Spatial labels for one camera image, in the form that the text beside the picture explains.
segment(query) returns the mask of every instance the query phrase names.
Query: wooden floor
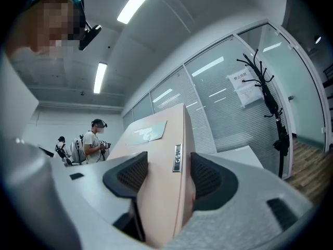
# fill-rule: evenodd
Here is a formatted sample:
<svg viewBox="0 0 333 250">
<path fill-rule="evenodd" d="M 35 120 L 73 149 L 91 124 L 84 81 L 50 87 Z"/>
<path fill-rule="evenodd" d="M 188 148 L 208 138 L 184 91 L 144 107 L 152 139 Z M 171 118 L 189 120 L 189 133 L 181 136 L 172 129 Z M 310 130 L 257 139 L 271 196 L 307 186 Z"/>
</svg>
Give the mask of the wooden floor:
<svg viewBox="0 0 333 250">
<path fill-rule="evenodd" d="M 286 181 L 319 205 L 333 174 L 333 151 L 323 153 L 311 146 L 293 141 L 291 177 Z"/>
</svg>

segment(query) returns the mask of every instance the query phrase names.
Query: printed notice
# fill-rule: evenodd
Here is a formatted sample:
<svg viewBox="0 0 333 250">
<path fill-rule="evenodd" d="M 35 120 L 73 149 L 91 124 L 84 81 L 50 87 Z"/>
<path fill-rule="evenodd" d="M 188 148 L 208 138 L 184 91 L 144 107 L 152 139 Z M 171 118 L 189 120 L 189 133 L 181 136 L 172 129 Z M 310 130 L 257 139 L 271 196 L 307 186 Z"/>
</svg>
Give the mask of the printed notice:
<svg viewBox="0 0 333 250">
<path fill-rule="evenodd" d="M 242 82 L 242 80 L 248 81 L 254 79 L 246 67 L 239 72 L 229 75 L 228 77 L 243 107 L 263 98 L 261 88 L 254 86 L 257 82 Z"/>
</svg>

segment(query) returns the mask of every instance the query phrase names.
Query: paper sign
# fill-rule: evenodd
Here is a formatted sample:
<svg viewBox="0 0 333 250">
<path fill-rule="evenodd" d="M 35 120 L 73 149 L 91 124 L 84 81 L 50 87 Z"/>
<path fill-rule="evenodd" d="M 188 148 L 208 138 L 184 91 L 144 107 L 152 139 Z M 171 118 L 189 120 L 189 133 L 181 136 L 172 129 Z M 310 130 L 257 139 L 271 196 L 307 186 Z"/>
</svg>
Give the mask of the paper sign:
<svg viewBox="0 0 333 250">
<path fill-rule="evenodd" d="M 248 84 L 247 86 L 244 86 L 236 90 L 236 93 L 238 95 L 238 98 L 242 106 L 246 106 L 256 100 L 263 98 L 261 88 L 254 85 L 255 83 Z"/>
<path fill-rule="evenodd" d="M 253 80 L 253 76 L 247 68 L 228 76 L 235 90 L 253 82 L 242 82 L 242 80 Z"/>
<path fill-rule="evenodd" d="M 163 121 L 154 126 L 134 131 L 132 144 L 142 144 L 162 138 L 166 124 L 166 121 Z"/>
<path fill-rule="evenodd" d="M 229 75 L 228 77 L 243 107 L 258 99 L 263 98 L 261 88 L 254 86 L 257 82 L 242 82 L 242 80 L 248 81 L 254 79 L 246 67 L 239 72 Z"/>
</svg>

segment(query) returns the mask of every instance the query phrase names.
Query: coat rack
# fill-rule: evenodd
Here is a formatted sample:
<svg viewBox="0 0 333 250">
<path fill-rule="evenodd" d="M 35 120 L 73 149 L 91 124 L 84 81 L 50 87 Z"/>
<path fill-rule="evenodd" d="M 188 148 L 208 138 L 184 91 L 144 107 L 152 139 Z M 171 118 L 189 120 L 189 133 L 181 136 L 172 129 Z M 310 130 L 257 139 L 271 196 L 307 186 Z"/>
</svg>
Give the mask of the coat rack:
<svg viewBox="0 0 333 250">
<path fill-rule="evenodd" d="M 280 164 L 279 164 L 279 173 L 278 176 L 282 178 L 283 172 L 283 164 L 284 164 L 284 157 L 288 155 L 288 149 L 290 146 L 289 142 L 289 135 L 287 133 L 286 127 L 281 124 L 281 115 L 282 115 L 282 108 L 279 109 L 274 97 L 272 96 L 267 83 L 273 80 L 274 75 L 268 80 L 265 80 L 265 73 L 267 68 L 265 68 L 264 72 L 262 72 L 262 62 L 260 63 L 260 70 L 255 64 L 255 57 L 257 55 L 257 51 L 255 51 L 255 55 L 253 57 L 253 62 L 247 57 L 247 55 L 243 54 L 244 58 L 247 61 L 237 59 L 239 62 L 245 63 L 245 66 L 250 66 L 254 73 L 258 76 L 258 80 L 242 80 L 242 82 L 248 81 L 256 81 L 257 83 L 254 86 L 260 87 L 262 90 L 262 94 L 264 96 L 266 107 L 269 109 L 271 115 L 264 115 L 265 118 L 272 118 L 275 117 L 277 133 L 279 139 L 273 144 L 274 148 L 280 152 Z"/>
</svg>

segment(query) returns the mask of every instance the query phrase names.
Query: glass wall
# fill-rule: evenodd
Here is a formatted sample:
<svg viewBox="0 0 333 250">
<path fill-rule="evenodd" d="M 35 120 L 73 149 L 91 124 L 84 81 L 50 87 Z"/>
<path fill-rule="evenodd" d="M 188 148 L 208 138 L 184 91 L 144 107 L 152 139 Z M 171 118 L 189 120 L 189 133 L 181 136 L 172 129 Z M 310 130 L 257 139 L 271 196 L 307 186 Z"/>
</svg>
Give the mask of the glass wall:
<svg viewBox="0 0 333 250">
<path fill-rule="evenodd" d="M 239 35 L 259 57 L 274 68 L 290 101 L 296 125 L 297 139 L 319 149 L 325 147 L 322 132 L 324 115 L 321 100 L 309 70 L 289 42 L 271 25 L 266 24 Z"/>
<path fill-rule="evenodd" d="M 191 117 L 196 152 L 216 153 L 209 126 L 201 110 L 200 102 L 183 67 L 176 70 L 151 92 L 154 113 L 179 103 L 184 103 Z"/>
<path fill-rule="evenodd" d="M 245 106 L 240 98 L 244 100 L 245 97 L 246 100 L 248 93 L 241 97 L 235 92 L 234 77 L 243 77 L 245 74 L 249 77 L 250 74 L 257 78 L 252 69 L 236 61 L 237 58 L 244 59 L 243 53 L 253 58 L 249 50 L 231 36 L 185 66 L 202 102 L 199 110 L 206 112 L 217 152 L 249 145 L 263 167 L 278 174 L 279 152 L 273 147 L 273 143 L 278 139 L 275 118 L 264 118 L 264 115 L 270 115 L 270 112 L 260 97 L 260 88 L 252 88 L 259 92 L 259 99 Z M 281 107 L 272 83 L 267 86 Z M 286 157 L 283 174 L 288 173 L 288 167 L 289 158 Z"/>
<path fill-rule="evenodd" d="M 127 127 L 133 122 L 133 114 L 132 110 L 126 113 L 126 115 L 123 117 L 123 124 L 124 124 L 124 130 L 127 129 Z"/>
<path fill-rule="evenodd" d="M 139 103 L 133 107 L 133 119 L 137 121 L 152 115 L 151 102 L 149 94 L 147 94 Z"/>
</svg>

